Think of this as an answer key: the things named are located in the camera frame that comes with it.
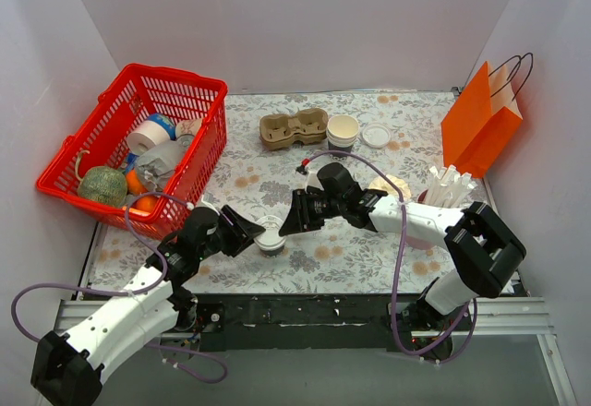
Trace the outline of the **white plastic cup lid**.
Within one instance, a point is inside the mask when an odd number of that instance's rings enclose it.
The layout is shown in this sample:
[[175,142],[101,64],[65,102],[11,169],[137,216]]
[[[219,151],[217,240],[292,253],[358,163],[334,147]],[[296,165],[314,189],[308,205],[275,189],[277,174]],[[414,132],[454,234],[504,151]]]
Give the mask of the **white plastic cup lid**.
[[264,233],[255,238],[255,244],[261,248],[274,248],[285,244],[285,238],[279,235],[283,225],[283,220],[274,215],[260,217],[256,221],[257,225],[264,228]]

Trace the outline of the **stack of paper cups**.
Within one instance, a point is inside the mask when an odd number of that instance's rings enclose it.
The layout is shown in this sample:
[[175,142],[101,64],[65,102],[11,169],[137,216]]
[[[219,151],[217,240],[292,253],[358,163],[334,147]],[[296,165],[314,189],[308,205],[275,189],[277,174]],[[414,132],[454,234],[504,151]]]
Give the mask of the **stack of paper cups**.
[[339,151],[339,156],[343,156],[344,152],[351,152],[359,131],[359,123],[353,116],[345,114],[332,116],[326,128],[329,150]]

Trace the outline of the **red plastic basket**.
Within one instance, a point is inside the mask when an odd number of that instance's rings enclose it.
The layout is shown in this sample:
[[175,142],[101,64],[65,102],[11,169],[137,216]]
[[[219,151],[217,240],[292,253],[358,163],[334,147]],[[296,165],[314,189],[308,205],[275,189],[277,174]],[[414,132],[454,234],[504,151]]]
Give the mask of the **red plastic basket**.
[[[220,79],[171,67],[130,64],[122,69],[78,132],[61,149],[36,182],[37,189],[81,209],[96,220],[161,239],[178,229],[188,210],[173,197],[196,202],[209,182],[227,142],[224,100],[228,92]],[[175,162],[151,211],[122,209],[78,195],[80,178],[93,167],[118,169],[130,154],[170,140],[175,127],[198,120],[198,131],[184,157]]]

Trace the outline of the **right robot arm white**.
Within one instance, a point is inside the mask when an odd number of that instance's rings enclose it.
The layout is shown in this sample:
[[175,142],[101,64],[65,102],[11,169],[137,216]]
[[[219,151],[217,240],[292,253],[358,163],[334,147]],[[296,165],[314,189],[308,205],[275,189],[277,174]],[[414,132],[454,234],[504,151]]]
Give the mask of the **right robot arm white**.
[[359,229],[406,234],[448,250],[453,270],[402,313],[420,327],[442,328],[471,299],[498,297],[526,256],[522,242],[486,203],[466,209],[402,204],[385,191],[361,188],[338,162],[322,167],[317,179],[319,186],[293,192],[281,236],[317,231],[326,220],[342,217]]

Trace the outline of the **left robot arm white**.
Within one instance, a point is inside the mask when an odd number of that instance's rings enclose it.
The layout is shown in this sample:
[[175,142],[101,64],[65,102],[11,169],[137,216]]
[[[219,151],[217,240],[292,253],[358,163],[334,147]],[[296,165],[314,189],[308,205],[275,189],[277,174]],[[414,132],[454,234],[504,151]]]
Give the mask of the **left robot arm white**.
[[193,209],[167,234],[125,286],[124,293],[63,334],[37,345],[31,384],[53,405],[91,405],[109,376],[165,331],[185,332],[199,321],[198,303],[184,284],[218,253],[235,257],[264,234],[263,226],[229,206]]

